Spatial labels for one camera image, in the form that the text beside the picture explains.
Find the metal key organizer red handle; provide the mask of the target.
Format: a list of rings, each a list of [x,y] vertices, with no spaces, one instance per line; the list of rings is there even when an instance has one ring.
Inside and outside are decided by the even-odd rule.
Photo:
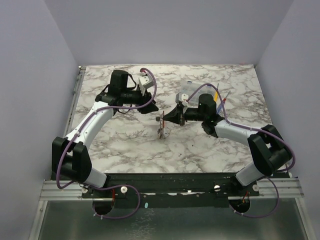
[[[159,123],[159,128],[157,130],[157,135],[159,139],[165,139],[167,137],[167,132],[165,129],[165,121],[164,121],[165,111],[163,111],[160,116],[157,116],[155,120]]]

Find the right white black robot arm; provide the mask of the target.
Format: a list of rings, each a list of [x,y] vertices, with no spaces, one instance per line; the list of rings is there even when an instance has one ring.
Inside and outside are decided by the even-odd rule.
[[[180,126],[187,121],[199,121],[207,135],[249,147],[252,162],[238,171],[229,184],[230,191],[236,196],[246,192],[248,185],[256,180],[274,174],[292,158],[292,153],[273,125],[268,124],[257,130],[232,125],[217,113],[217,104],[211,94],[201,94],[196,108],[187,107],[185,101],[176,101],[176,107],[163,116],[164,121]]]

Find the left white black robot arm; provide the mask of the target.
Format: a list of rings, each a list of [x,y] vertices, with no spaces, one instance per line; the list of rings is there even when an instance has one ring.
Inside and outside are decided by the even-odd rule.
[[[120,110],[138,110],[141,114],[158,111],[154,100],[156,93],[148,92],[157,83],[152,72],[143,67],[140,77],[133,87],[128,86],[132,75],[125,70],[114,70],[109,84],[95,97],[88,114],[65,137],[56,137],[52,143],[52,172],[56,174],[56,185],[62,185],[60,178],[65,177],[72,183],[78,182],[93,186],[97,196],[106,197],[111,190],[107,175],[92,166],[89,148],[102,127]]]

